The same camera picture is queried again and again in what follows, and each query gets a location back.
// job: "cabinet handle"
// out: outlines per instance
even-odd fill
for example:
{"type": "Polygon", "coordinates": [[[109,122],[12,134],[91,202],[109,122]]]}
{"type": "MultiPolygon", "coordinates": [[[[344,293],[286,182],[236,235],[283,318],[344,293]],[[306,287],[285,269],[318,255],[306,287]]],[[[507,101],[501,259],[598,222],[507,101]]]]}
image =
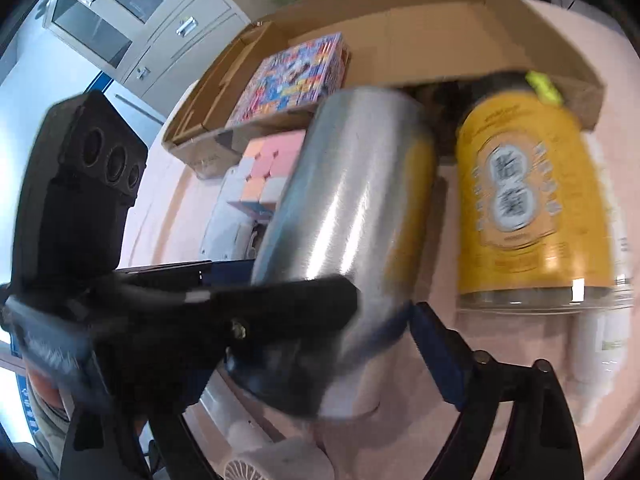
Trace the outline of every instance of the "cabinet handle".
{"type": "Polygon", "coordinates": [[[184,22],[180,22],[180,27],[178,27],[178,30],[176,30],[175,33],[181,38],[185,38],[197,26],[198,22],[193,16],[191,16],[184,22]]]}
{"type": "Polygon", "coordinates": [[[146,66],[139,66],[136,72],[138,72],[136,77],[140,79],[140,81],[142,81],[148,74],[151,73],[151,70],[149,70],[146,66]]]}

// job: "can label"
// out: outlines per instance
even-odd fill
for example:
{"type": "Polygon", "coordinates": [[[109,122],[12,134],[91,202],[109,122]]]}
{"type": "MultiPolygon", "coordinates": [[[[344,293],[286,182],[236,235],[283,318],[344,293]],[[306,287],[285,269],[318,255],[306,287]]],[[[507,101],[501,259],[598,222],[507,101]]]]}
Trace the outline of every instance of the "can label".
{"type": "Polygon", "coordinates": [[[461,294],[612,286],[606,212],[576,119],[535,94],[480,103],[458,132],[461,294]]]}

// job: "colorful puzzle box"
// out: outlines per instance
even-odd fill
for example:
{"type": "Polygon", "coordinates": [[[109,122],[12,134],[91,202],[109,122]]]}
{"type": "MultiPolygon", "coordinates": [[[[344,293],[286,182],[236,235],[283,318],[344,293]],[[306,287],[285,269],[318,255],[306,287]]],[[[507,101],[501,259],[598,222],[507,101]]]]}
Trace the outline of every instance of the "colorful puzzle box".
{"type": "Polygon", "coordinates": [[[348,59],[349,51],[339,32],[266,58],[244,89],[226,127],[317,104],[340,88],[348,59]]]}

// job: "cardboard box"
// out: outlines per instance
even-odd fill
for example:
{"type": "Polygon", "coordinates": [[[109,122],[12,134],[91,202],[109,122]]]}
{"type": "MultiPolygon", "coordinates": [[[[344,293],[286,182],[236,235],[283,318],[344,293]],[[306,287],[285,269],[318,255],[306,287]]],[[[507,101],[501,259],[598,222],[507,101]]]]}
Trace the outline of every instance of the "cardboard box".
{"type": "Polygon", "coordinates": [[[604,88],[594,70],[520,0],[301,0],[249,25],[218,56],[169,124],[164,146],[199,168],[200,176],[211,176],[231,155],[239,160],[251,138],[305,128],[311,113],[253,131],[225,131],[225,124],[265,57],[334,32],[343,34],[351,51],[344,88],[414,89],[501,70],[536,70],[550,76],[583,127],[592,129],[598,120],[604,88]],[[221,150],[215,164],[203,163],[217,139],[233,153],[221,150]],[[197,149],[181,150],[184,143],[197,149]]]}

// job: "white bottle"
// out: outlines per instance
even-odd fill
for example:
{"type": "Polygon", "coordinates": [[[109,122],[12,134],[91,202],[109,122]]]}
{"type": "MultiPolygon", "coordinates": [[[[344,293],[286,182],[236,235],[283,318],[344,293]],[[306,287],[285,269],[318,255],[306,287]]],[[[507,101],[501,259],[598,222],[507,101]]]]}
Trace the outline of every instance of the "white bottle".
{"type": "Polygon", "coordinates": [[[607,207],[616,285],[607,298],[609,310],[581,312],[575,319],[571,359],[574,389],[578,394],[574,421],[578,425],[593,421],[600,401],[612,391],[614,379],[626,360],[634,300],[622,212],[595,136],[583,134],[583,139],[598,171],[607,207]]]}

